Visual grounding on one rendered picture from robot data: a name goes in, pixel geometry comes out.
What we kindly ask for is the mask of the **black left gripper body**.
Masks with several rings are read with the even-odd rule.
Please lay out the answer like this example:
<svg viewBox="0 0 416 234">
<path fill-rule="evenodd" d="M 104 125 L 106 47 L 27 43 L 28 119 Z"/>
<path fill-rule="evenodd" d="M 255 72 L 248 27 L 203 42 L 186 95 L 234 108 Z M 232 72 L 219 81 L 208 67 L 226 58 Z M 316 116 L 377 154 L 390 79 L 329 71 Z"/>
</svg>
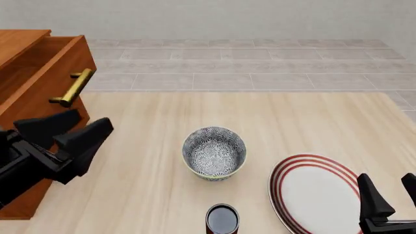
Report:
<svg viewBox="0 0 416 234">
<path fill-rule="evenodd" d="M 0 185 L 47 178 L 66 184 L 74 177 L 54 177 L 60 168 L 55 153 L 24 140 L 15 131 L 0 131 Z"/>
</svg>

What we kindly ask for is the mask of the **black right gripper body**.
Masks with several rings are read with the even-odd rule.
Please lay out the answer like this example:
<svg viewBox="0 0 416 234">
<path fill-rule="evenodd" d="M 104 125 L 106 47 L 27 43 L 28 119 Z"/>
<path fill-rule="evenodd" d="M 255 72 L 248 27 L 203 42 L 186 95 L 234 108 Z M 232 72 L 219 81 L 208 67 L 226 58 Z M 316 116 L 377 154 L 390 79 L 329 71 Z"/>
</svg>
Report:
<svg viewBox="0 0 416 234">
<path fill-rule="evenodd" d="M 416 234 L 416 220 L 388 220 L 394 212 L 360 212 L 363 234 Z"/>
</svg>

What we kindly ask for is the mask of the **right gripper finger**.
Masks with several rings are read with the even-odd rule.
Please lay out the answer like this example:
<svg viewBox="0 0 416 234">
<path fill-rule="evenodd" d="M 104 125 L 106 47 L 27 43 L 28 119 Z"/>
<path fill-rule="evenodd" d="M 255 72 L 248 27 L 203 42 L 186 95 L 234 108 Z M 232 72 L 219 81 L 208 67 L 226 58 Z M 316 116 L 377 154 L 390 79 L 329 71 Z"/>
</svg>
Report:
<svg viewBox="0 0 416 234">
<path fill-rule="evenodd" d="M 416 207 L 416 175 L 407 173 L 402 177 L 401 182 Z"/>
<path fill-rule="evenodd" d="M 359 220 L 372 220 L 373 222 L 386 222 L 388 217 L 396 211 L 392 208 L 383 196 L 377 191 L 374 183 L 366 173 L 357 177 L 357 184 L 360 195 L 360 216 Z"/>
</svg>

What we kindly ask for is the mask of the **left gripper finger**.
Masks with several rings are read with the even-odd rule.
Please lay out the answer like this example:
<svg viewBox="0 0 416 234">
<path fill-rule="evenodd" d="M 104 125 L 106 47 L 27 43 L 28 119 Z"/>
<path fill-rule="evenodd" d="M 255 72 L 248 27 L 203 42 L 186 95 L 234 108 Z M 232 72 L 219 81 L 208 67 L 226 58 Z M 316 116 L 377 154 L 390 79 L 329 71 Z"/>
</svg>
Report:
<svg viewBox="0 0 416 234">
<path fill-rule="evenodd" d="M 90 168 L 98 149 L 114 130 L 109 118 L 100 118 L 82 129 L 54 136 L 55 157 L 62 163 L 54 177 L 81 177 Z"/>
<path fill-rule="evenodd" d="M 26 141 L 49 150 L 55 143 L 54 136 L 68 132 L 81 120 L 79 111 L 71 109 L 44 118 L 16 120 L 13 124 Z"/>
</svg>

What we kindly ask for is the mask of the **patterned blue-white bowl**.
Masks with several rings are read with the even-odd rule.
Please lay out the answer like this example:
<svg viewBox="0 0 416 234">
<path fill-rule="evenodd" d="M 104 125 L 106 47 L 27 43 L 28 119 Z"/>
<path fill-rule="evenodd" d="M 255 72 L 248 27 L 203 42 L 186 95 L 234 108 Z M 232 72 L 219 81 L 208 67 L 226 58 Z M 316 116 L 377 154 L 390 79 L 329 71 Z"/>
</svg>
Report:
<svg viewBox="0 0 416 234">
<path fill-rule="evenodd" d="M 192 132 L 182 147 L 183 160 L 197 177 L 224 181 L 232 177 L 246 160 L 242 138 L 228 128 L 209 126 Z"/>
</svg>

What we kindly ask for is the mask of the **white plate with red rings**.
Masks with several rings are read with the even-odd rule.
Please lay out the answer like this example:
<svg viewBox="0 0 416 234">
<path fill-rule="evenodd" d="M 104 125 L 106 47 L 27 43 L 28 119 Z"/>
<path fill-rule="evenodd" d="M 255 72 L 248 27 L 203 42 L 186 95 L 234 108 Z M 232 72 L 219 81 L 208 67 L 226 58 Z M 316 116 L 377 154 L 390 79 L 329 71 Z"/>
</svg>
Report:
<svg viewBox="0 0 416 234">
<path fill-rule="evenodd" d="M 322 155 L 291 155 L 273 167 L 268 196 L 290 234 L 363 234 L 357 176 Z"/>
</svg>

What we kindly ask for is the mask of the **dark round tin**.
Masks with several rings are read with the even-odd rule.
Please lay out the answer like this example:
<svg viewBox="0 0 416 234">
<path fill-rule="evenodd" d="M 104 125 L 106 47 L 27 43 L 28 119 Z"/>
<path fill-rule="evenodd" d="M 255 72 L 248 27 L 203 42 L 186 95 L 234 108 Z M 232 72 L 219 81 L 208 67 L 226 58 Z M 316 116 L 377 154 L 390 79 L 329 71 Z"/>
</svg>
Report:
<svg viewBox="0 0 416 234">
<path fill-rule="evenodd" d="M 240 217 L 232 206 L 215 204 L 205 215 L 205 234 L 237 234 Z"/>
</svg>

